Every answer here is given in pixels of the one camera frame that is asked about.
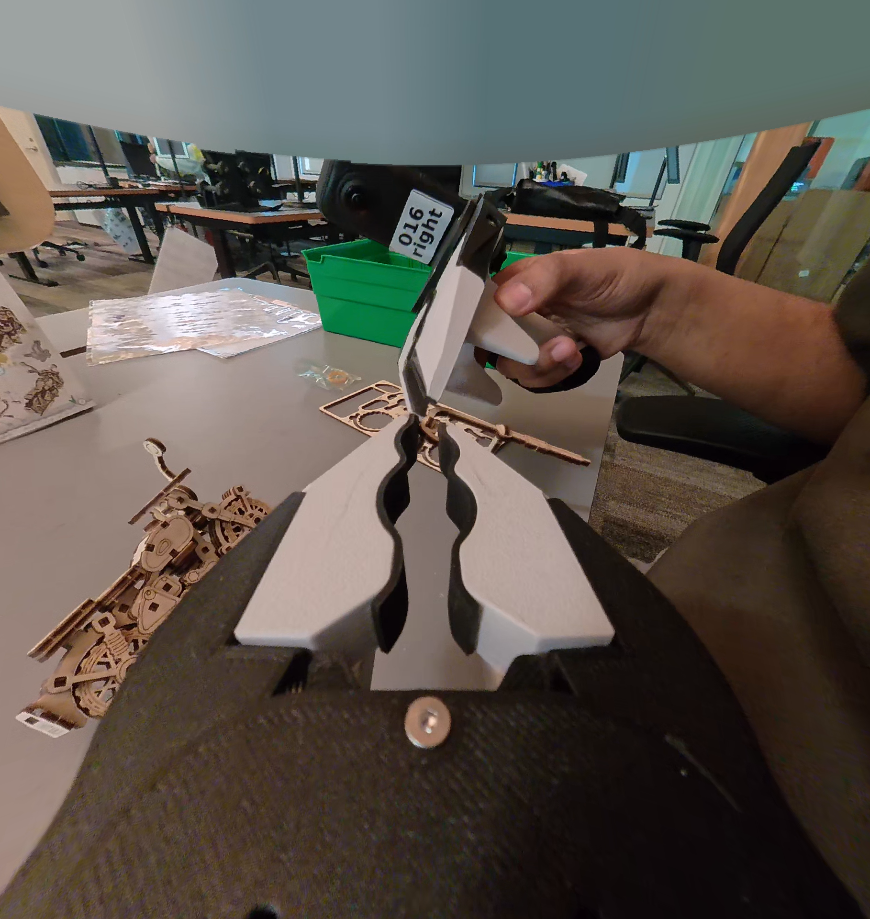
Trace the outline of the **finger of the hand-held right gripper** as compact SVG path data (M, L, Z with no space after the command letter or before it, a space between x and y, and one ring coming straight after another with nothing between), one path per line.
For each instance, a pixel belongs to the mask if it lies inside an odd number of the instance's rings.
M406 410L418 418L424 418L429 410L426 382L419 368L417 355L418 336L424 323L424 316L416 316L397 361Z
M466 342L486 284L453 264L443 270L433 297L412 328L412 403L430 404L449 391L493 402L493 381Z

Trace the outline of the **laser-cut wooden puzzle sheet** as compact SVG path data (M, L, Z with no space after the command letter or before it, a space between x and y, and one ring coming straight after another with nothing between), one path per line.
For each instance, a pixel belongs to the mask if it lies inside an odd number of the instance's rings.
M406 402L399 386L388 381L379 381L356 393L326 403L319 410L322 414L370 437L384 429L393 419L405 415ZM507 444L517 444L571 465L586 467L591 463L590 459L579 453L437 403L429 409L421 424L422 433L418 447L418 462L435 471L440 469L438 448L439 425L442 423L459 425L491 454L497 454Z

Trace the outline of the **orange-edged office desk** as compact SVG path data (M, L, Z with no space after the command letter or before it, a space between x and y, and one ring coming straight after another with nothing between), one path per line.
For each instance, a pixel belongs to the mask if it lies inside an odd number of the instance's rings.
M603 248L646 246L648 222L643 213L619 209L600 221L505 213L507 243L533 243L544 255L555 248Z

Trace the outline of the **wooden-top office desk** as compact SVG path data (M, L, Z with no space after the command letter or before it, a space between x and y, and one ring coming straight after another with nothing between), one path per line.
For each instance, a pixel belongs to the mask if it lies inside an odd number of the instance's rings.
M321 246L341 242L340 231L327 222L321 212L309 206L306 209L281 208L274 211L236 212L230 210L196 208L190 203L161 202L155 205L160 214L203 228L209 233L218 271L222 279L235 277L255 279L270 272L276 282L280 273L291 279L308 279L309 274L292 263L293 255L276 257L275 248L305 241L316 241Z
M134 236L141 251L141 259L148 265L155 264L141 214L145 213L152 221L157 238L162 241L165 226L157 203L171 203L195 197L198 188L192 183L162 182L144 187L130 188L123 185L107 187L69 188L49 190L48 195L54 202L54 209L59 212L79 211L118 211L125 210L132 226Z

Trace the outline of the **grey desk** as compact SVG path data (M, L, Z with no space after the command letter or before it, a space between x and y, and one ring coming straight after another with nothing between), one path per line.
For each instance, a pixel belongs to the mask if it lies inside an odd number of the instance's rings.
M398 350L322 330L230 359L176 352L88 366L80 374L96 408L0 445L0 893L56 814L98 724L52 739L15 719L37 698L54 663L27 651L128 565L141 538L130 518L164 484L143 441L167 447L167 465L190 467L190 487L216 499L243 484L270 506L302 489L366 438L322 414L341 396L298 373L311 363L360 381L397 382ZM592 462L571 466L519 445L499 456L550 496L588 519L623 357L571 392L538 395L497 378L497 408L444 401L483 419L565 447ZM377 654L372 688L494 688L477 656L453 644L446 592L455 527L446 482L414 467L411 504L398 521L410 608L395 649Z

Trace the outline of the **person's right hand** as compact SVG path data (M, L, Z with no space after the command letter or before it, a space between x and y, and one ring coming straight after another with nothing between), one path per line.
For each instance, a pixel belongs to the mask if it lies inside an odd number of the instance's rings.
M660 356L661 320L680 292L678 259L627 248L582 249L524 258L495 276L498 306L513 318L541 315L565 332L540 346L537 363L476 352L522 387L566 381L585 364L586 348L601 359L622 351Z

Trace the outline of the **small clear parts bag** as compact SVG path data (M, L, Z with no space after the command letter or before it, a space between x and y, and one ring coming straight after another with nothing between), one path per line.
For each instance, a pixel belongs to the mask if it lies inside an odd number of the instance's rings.
M309 362L304 362L296 375L328 392L341 392L360 379L346 370Z

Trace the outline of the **green plastic bin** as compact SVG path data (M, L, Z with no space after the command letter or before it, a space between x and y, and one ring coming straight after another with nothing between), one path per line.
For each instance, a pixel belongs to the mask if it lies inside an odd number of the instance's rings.
M303 250L325 331L403 347L430 268L371 240Z

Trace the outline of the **black equipment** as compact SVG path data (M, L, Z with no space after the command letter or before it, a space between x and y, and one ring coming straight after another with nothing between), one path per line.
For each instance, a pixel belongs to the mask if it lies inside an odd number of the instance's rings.
M197 195L205 209L259 212L262 202L280 204L274 184L272 156L263 153L234 153L201 150L205 175Z

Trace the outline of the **wooden motorcycle model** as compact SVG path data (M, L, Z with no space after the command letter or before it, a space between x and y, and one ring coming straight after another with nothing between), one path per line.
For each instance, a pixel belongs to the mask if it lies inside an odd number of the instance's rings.
M56 651L64 651L38 699L28 706L53 712L75 729L105 715L156 629L271 511L242 485L225 491L217 502L200 501L184 484L190 470L175 473L166 465L161 441L148 438L144 447L167 485L130 520L134 524L150 514L130 565L28 653L47 661Z

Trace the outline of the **black bag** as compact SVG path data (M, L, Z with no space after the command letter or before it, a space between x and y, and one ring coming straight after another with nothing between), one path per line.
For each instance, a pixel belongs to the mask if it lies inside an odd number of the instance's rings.
M633 209L625 206L623 194L613 190L556 186L531 179L521 179L514 188L496 190L489 196L507 213L573 220L600 221L605 215L612 215L619 209Z

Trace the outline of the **pale grey panel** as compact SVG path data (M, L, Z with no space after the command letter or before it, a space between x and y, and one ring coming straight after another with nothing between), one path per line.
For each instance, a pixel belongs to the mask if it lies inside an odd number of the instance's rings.
M209 283L218 270L212 246L171 226L158 251L148 295Z

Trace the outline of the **clear plastic wrapped sheets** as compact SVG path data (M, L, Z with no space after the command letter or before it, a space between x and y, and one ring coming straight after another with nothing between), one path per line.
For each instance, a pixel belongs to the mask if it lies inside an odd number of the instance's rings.
M233 357L321 327L318 314L240 288L92 301L93 365L198 349Z

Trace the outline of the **person's brown trousers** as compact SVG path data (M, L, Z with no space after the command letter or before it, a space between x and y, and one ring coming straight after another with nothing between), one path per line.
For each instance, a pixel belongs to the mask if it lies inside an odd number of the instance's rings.
M870 259L835 307L869 392L817 465L704 516L649 570L870 916Z

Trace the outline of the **light wooden chair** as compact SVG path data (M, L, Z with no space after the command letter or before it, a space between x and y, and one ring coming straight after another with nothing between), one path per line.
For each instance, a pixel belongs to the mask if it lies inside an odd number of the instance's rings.
M40 279L27 252L48 240L55 229L51 196L0 117L0 256L14 258L21 280L56 287Z

